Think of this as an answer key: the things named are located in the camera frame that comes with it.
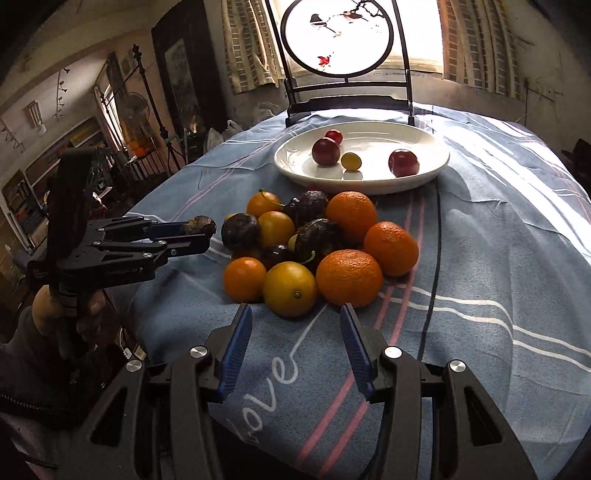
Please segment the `person's left hand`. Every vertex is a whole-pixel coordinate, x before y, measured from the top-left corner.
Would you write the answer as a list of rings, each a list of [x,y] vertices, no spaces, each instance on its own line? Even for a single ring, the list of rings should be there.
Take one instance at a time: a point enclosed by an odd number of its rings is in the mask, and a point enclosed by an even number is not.
[[[83,337],[95,336],[100,328],[101,312],[106,306],[102,291],[95,292],[89,299],[86,313],[76,324],[76,331]],[[35,327],[42,335],[50,335],[65,315],[64,307],[51,294],[48,285],[44,285],[33,300],[32,318]]]

